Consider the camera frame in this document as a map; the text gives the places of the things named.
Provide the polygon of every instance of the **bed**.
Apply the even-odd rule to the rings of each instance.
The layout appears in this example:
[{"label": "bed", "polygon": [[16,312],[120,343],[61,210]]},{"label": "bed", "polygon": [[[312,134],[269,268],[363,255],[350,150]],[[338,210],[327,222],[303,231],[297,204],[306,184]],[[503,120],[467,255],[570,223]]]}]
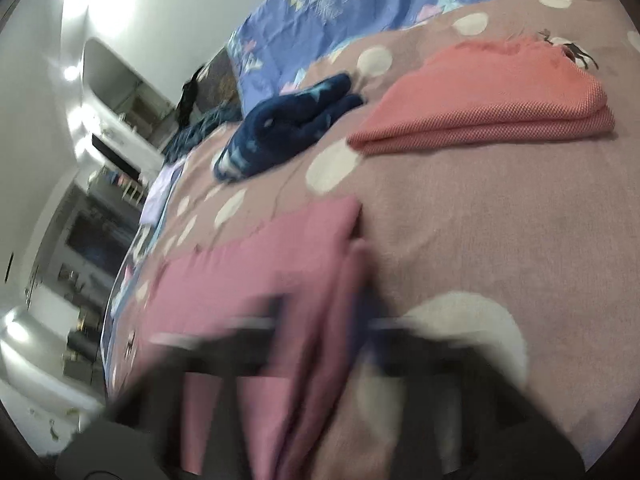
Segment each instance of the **bed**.
[{"label": "bed", "polygon": [[266,0],[227,45],[242,111],[246,115],[263,99],[297,88],[312,62],[357,38],[412,27],[482,1]]}]

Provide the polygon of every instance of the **light purple cloth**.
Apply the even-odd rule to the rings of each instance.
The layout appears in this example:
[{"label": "light purple cloth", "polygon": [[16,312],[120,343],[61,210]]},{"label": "light purple cloth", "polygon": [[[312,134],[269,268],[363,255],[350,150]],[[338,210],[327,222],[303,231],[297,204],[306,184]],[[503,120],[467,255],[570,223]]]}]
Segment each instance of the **light purple cloth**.
[{"label": "light purple cloth", "polygon": [[145,200],[145,206],[142,208],[140,214],[140,225],[152,225],[156,227],[164,204],[169,197],[169,191],[171,191],[172,184],[178,180],[180,176],[180,170],[184,166],[185,159],[179,160],[175,164],[169,164],[163,166],[162,170],[158,174],[155,182],[151,185],[151,189]]}]

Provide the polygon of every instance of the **clothing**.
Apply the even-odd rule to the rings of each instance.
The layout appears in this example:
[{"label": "clothing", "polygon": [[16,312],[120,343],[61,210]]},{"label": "clothing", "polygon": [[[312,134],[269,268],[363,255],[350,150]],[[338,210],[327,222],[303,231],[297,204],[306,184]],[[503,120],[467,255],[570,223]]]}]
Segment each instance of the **clothing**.
[{"label": "clothing", "polygon": [[[150,286],[130,380],[159,357],[149,343],[158,333],[216,336],[260,313],[260,298],[287,296],[266,377],[241,383],[256,480],[300,476],[346,381],[353,305],[369,269],[367,244],[351,238],[359,213],[354,197],[315,202],[248,238],[169,261]],[[182,467],[196,474],[216,385],[187,376]]]},{"label": "clothing", "polygon": [[401,77],[348,137],[366,155],[612,132],[607,95],[560,46],[464,41]]},{"label": "clothing", "polygon": [[236,182],[283,164],[318,142],[362,98],[349,94],[342,73],[306,90],[261,102],[244,119],[215,162],[221,182]]},{"label": "clothing", "polygon": [[191,111],[198,97],[198,76],[203,68],[204,65],[199,67],[193,76],[191,76],[191,79],[182,85],[182,96],[175,109],[175,119],[178,122],[178,130],[183,130],[189,126]]},{"label": "clothing", "polygon": [[187,155],[199,145],[220,124],[239,121],[242,119],[238,105],[220,105],[206,112],[203,117],[188,128],[178,131],[174,138],[162,150],[165,164],[173,164],[182,156]]},{"label": "clothing", "polygon": [[154,180],[145,200],[145,206],[140,214],[140,225],[158,225],[160,215],[169,197],[169,191],[174,184],[184,166],[185,159],[181,159],[175,164],[163,166],[158,177]]}]

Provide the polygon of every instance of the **coral towel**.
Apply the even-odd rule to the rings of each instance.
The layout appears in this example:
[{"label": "coral towel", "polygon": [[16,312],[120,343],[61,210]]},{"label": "coral towel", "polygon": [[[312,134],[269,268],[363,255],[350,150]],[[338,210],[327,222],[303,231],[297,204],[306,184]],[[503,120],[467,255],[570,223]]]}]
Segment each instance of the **coral towel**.
[{"label": "coral towel", "polygon": [[601,83],[560,46],[464,41],[401,77],[348,139],[365,153],[568,140],[611,132]]}]

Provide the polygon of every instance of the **pink cloth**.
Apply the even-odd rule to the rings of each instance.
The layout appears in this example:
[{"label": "pink cloth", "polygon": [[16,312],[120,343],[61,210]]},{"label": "pink cloth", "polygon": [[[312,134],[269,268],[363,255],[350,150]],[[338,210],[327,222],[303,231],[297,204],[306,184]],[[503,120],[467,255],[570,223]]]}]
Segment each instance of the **pink cloth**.
[{"label": "pink cloth", "polygon": [[[324,200],[248,238],[173,260],[158,272],[138,320],[134,368],[142,370],[158,357],[158,348],[148,343],[154,335],[220,334],[233,318],[259,314],[265,296],[290,294],[270,361],[270,374],[277,376],[247,378],[241,388],[257,480],[300,475],[346,382],[354,298],[367,273],[366,244],[351,239],[359,213],[355,198]],[[199,375],[186,381],[182,466],[196,474],[216,381]],[[290,428],[300,398],[299,418]]]},{"label": "pink cloth", "polygon": [[348,138],[366,155],[612,132],[601,83],[562,47],[463,41],[402,76]]}]

